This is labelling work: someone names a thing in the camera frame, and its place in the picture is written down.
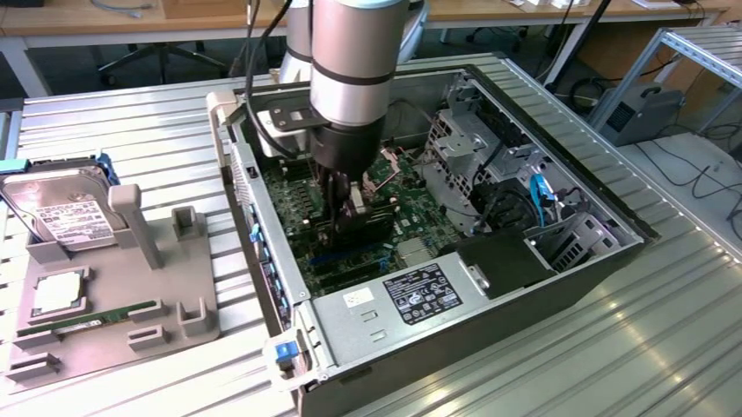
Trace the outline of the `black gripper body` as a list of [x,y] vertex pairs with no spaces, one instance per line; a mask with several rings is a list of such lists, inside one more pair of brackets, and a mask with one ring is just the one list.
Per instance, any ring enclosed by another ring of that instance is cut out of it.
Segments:
[[362,126],[331,123],[311,129],[312,158],[326,169],[363,174],[380,149],[386,117]]

